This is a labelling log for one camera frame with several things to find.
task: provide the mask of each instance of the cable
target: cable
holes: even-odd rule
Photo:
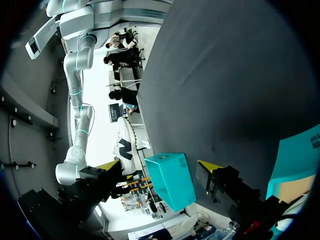
[[[103,233],[103,235],[105,235],[105,237],[106,237],[107,239],[110,239],[110,237],[108,237],[108,236],[107,236],[107,234],[105,233],[106,220],[105,220],[105,219],[103,219],[103,221],[104,221],[104,224],[103,224],[102,233]]]
[[[89,103],[83,102],[82,105],[88,105],[88,106],[92,107],[92,109],[93,109],[93,121],[92,121],[91,129],[90,129],[89,134],[88,134],[88,136],[90,136],[90,133],[91,133],[92,129],[94,128],[94,124],[95,124],[96,110],[95,110],[94,106],[92,106]]]
[[[67,80],[67,79],[64,78],[64,79],[62,79],[61,81],[54,81],[54,80],[53,80],[53,81],[51,82],[51,84],[50,84],[50,87],[52,86],[53,83],[60,84],[60,83],[62,83],[64,80]]]
[[[127,86],[126,89],[132,87],[133,85],[140,84],[140,83],[141,83],[141,81],[137,80],[137,82],[132,83],[131,85]]]
[[[81,79],[81,84],[82,84],[81,99],[83,100],[84,99],[84,91],[83,91],[83,89],[84,89],[84,84],[85,84],[85,82],[84,82],[84,71],[81,71],[81,74],[82,74],[82,79]],[[91,129],[90,129],[89,134],[88,134],[88,136],[90,136],[90,133],[91,133],[92,129],[94,128],[94,124],[95,124],[96,110],[95,110],[94,106],[92,106],[89,103],[82,102],[82,105],[88,105],[88,106],[92,107],[92,109],[93,109],[93,121],[92,121]]]
[[[12,152],[11,152],[11,116],[9,115],[9,129],[8,129],[8,150],[9,150],[9,159],[11,161],[12,164],[14,164],[14,161],[12,160]],[[21,193],[19,191],[18,185],[17,185],[17,181],[15,178],[15,174],[14,174],[14,169],[11,168],[11,172],[12,172],[12,178],[13,178],[13,182],[16,188],[16,191],[18,192],[19,196],[21,197]]]

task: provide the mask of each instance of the white robotic arm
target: white robotic arm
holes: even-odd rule
[[[74,145],[66,154],[64,163],[55,168],[57,181],[62,185],[72,185],[79,178],[79,171],[87,166],[86,149],[89,136],[92,107],[83,105],[82,83],[80,71],[90,69],[93,63],[94,48],[97,38],[94,35],[86,35],[81,38],[78,52],[65,56],[63,68],[67,79],[71,107],[77,121],[75,129]]]
[[[46,7],[48,17],[64,14],[77,9],[84,8],[89,0],[50,0]]]
[[[141,8],[147,8],[147,14]],[[100,48],[112,33],[131,24],[161,24],[169,8],[170,5],[165,2],[152,0],[101,0],[94,4],[90,4],[89,0],[48,2],[46,13],[52,18],[34,34],[25,48],[30,58],[36,59],[59,28],[61,37],[68,43],[68,49],[73,51],[65,56],[63,68],[77,123],[74,145],[69,148],[64,163],[58,164],[55,169],[60,184],[72,185],[79,178],[79,171],[87,165],[86,148],[93,109],[83,104],[80,72],[92,67],[94,48]],[[127,133],[123,133],[123,136],[131,140]],[[124,175],[136,169],[134,161],[121,163]]]

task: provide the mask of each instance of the shoe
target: shoe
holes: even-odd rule
[[[121,161],[122,175],[129,175],[136,171],[134,159],[139,158],[136,147],[136,136],[128,120],[124,117],[118,118],[118,139],[113,154]]]

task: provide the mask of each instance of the gray table surface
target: gray table surface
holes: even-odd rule
[[[262,0],[176,0],[138,100],[157,153],[185,153],[197,202],[204,160],[236,168],[265,198],[279,141],[320,122],[316,77],[293,29]]]

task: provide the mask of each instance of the person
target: person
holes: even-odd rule
[[[139,57],[140,51],[138,50],[138,48],[131,48],[127,50],[117,49],[108,51],[106,53],[106,57],[103,59],[103,62],[104,64],[112,64],[117,69],[122,66],[121,63],[128,65],[128,68],[132,68],[135,66],[135,62],[144,60],[140,59]]]
[[[131,49],[135,44],[137,44],[137,40],[126,32],[125,34],[120,34],[116,32],[110,39],[110,42],[105,45],[107,49],[111,46],[114,46],[117,49]]]
[[[120,90],[114,90],[109,93],[109,98],[113,100],[122,100],[123,104],[129,109],[129,114],[133,112],[140,113],[137,101],[138,91],[121,87]]]

